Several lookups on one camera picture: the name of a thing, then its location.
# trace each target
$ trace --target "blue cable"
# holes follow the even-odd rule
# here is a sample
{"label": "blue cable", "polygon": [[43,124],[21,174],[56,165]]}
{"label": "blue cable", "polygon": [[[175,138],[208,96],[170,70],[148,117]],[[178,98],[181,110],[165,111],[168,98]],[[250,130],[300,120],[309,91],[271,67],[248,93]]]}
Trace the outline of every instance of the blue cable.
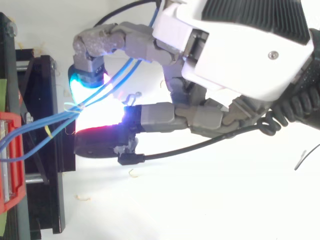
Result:
{"label": "blue cable", "polygon": [[[102,99],[107,98],[110,94],[114,93],[116,90],[118,90],[131,76],[132,74],[137,70],[137,68],[139,67],[139,65],[141,64],[141,60],[137,61],[134,66],[132,67],[132,69],[130,70],[130,72],[112,89],[110,90],[105,96],[101,97],[100,99],[98,99],[96,102],[101,101]],[[18,162],[18,161],[24,161],[27,158],[31,157],[33,154],[35,154],[36,152],[38,152],[41,148],[43,148],[48,142],[50,142],[52,140],[52,138],[54,138],[59,132],[61,132],[65,127],[67,127],[69,124],[71,124],[74,120],[77,119],[78,117],[78,113],[74,113],[73,116],[65,121],[63,124],[61,124],[59,127],[56,128],[56,130],[54,130],[51,133],[51,136],[46,137],[42,142],[40,142],[34,149],[32,149],[31,151],[29,151],[27,154],[21,156],[21,157],[16,157],[16,158],[10,158],[10,159],[0,159],[0,162],[7,162],[7,163],[13,163],[13,162]]]}
{"label": "blue cable", "polygon": [[[133,58],[130,58],[125,64],[124,66],[111,78],[111,80],[105,84],[104,86],[102,86],[99,90],[97,90],[93,95],[91,95],[90,97],[88,97],[85,101],[83,101],[81,104],[85,104],[87,102],[89,102],[91,99],[93,99],[94,97],[96,97],[99,93],[101,93],[109,84],[112,84],[115,82],[115,80],[120,77],[123,72],[129,67],[129,65],[133,62]],[[76,111],[76,110],[80,110],[77,106],[72,107],[70,109],[70,111]],[[39,129],[39,128],[43,128],[47,125],[51,125],[57,122],[61,122],[64,120],[67,120],[69,118],[71,118],[74,115],[78,115],[78,113],[74,113],[74,112],[69,112],[69,111],[65,111],[62,113],[58,113],[55,114],[53,116],[48,116],[45,117],[43,119],[37,120],[35,122],[32,122],[30,124],[26,124],[22,127],[19,127],[18,129],[12,131],[11,133],[9,133],[8,135],[6,135],[1,141],[0,141],[0,152],[2,152],[8,145],[9,143],[16,138],[17,136]]]}
{"label": "blue cable", "polygon": [[[153,26],[156,18],[158,15],[158,9],[156,9],[156,11],[154,12],[154,15],[152,17],[152,20],[149,24],[150,27]],[[133,58],[130,58],[126,64],[114,75],[114,77],[111,78],[111,80],[105,84],[104,86],[102,86],[99,90],[97,90],[97,92],[95,92],[93,95],[91,95],[89,98],[87,98],[85,101],[83,101],[81,104],[85,104],[87,102],[89,102],[91,99],[93,99],[94,97],[96,97],[99,93],[101,93],[109,84],[114,83],[114,81],[128,68],[128,66],[133,62]],[[136,71],[136,69],[138,68],[138,66],[141,64],[141,60],[138,60],[135,65],[132,67],[132,69],[130,70],[130,72],[111,90],[109,91],[107,94],[105,94],[103,97],[99,98],[98,100],[90,103],[88,106],[97,103],[105,98],[107,98],[110,94],[114,93],[116,90],[118,90],[131,76],[132,74]],[[79,107],[75,106],[73,108],[70,109],[70,111],[76,111],[76,110],[80,110]],[[10,134],[8,134],[6,137],[4,137],[1,141],[0,141],[0,152],[2,152],[8,145],[9,143],[17,136],[35,130],[35,129],[39,129],[39,128],[43,128],[44,126],[47,125],[51,125],[54,124],[56,122],[60,122],[63,121],[65,119],[69,119],[67,121],[65,121],[63,124],[61,124],[59,127],[57,127],[56,130],[54,130],[52,132],[52,137],[55,137],[60,131],[62,131],[66,126],[68,126],[70,123],[72,123],[74,120],[77,119],[79,113],[74,113],[74,112],[62,112],[59,114],[55,114],[54,116],[50,116],[50,117],[46,117],[43,119],[40,119],[38,121],[35,121],[33,123],[30,123],[28,125],[24,125],[23,127],[20,127],[18,129],[16,129],[15,131],[11,132]],[[24,161],[25,159],[31,157],[33,154],[35,154],[37,151],[39,151],[44,145],[46,145],[52,138],[50,136],[48,136],[45,140],[43,140],[40,144],[38,144],[34,149],[32,149],[30,152],[28,152],[27,154],[25,154],[22,157],[18,157],[18,158],[11,158],[11,159],[0,159],[0,162],[8,162],[8,163],[12,163],[12,162],[17,162],[17,161]]]}

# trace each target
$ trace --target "screw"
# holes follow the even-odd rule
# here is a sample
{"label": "screw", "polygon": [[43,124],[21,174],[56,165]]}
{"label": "screw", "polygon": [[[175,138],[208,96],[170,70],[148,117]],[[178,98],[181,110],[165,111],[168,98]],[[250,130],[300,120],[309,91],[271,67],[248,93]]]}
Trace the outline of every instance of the screw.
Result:
{"label": "screw", "polygon": [[6,25],[6,33],[11,37],[11,38],[14,38],[17,36],[18,34],[18,28],[17,28],[17,25],[10,21],[7,23]]}
{"label": "screw", "polygon": [[25,114],[25,124],[30,124],[34,122],[34,117],[31,116],[30,112]]}
{"label": "screw", "polygon": [[52,70],[57,70],[57,61],[55,61],[55,60],[53,60],[52,62],[51,62],[51,68],[52,68]]}
{"label": "screw", "polygon": [[271,60],[276,60],[279,57],[279,53],[277,51],[272,51],[268,54],[268,57]]}

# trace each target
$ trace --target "blue light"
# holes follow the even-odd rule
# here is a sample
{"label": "blue light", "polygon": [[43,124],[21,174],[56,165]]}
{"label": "blue light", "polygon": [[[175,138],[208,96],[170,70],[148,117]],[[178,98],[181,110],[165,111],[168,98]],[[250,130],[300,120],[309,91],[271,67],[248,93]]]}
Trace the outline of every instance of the blue light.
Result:
{"label": "blue light", "polygon": [[[110,77],[105,74],[104,83],[106,84],[109,80]],[[82,83],[78,80],[76,74],[74,74],[70,80],[72,97],[76,104],[82,103],[85,99],[94,94],[101,87],[102,86],[97,88],[88,88],[83,86]],[[103,90],[95,98],[89,101],[88,104],[101,98],[112,88],[113,86],[110,84],[108,87],[106,87],[105,90]],[[78,132],[83,129],[117,125],[122,122],[124,115],[124,104],[120,100],[114,98],[113,94],[110,94],[109,97],[82,110],[76,121],[75,131]]]}

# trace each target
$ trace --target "black connector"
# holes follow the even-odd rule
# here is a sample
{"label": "black connector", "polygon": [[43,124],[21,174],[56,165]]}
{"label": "black connector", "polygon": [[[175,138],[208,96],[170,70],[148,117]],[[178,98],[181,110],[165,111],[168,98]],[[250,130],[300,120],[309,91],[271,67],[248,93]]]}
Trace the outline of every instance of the black connector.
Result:
{"label": "black connector", "polygon": [[144,154],[123,153],[118,157],[118,163],[120,163],[122,166],[141,164],[144,162]]}

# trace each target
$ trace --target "metal rod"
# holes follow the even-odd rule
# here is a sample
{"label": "metal rod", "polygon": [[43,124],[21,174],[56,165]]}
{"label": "metal rod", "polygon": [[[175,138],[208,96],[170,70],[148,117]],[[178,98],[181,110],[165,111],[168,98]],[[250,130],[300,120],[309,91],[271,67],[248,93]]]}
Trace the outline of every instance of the metal rod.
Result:
{"label": "metal rod", "polygon": [[41,177],[40,173],[31,173],[25,175],[25,183],[26,184],[40,184],[43,183],[44,180]]}
{"label": "metal rod", "polygon": [[[7,123],[4,120],[0,120],[0,139],[4,138],[8,133]],[[1,158],[7,158],[7,149],[5,148],[1,153]],[[1,179],[3,187],[3,198],[4,202],[7,203],[10,200],[10,179],[9,179],[9,168],[10,164],[7,162],[1,162]]]}
{"label": "metal rod", "polygon": [[25,72],[28,69],[29,61],[17,61],[16,62],[16,71]]}

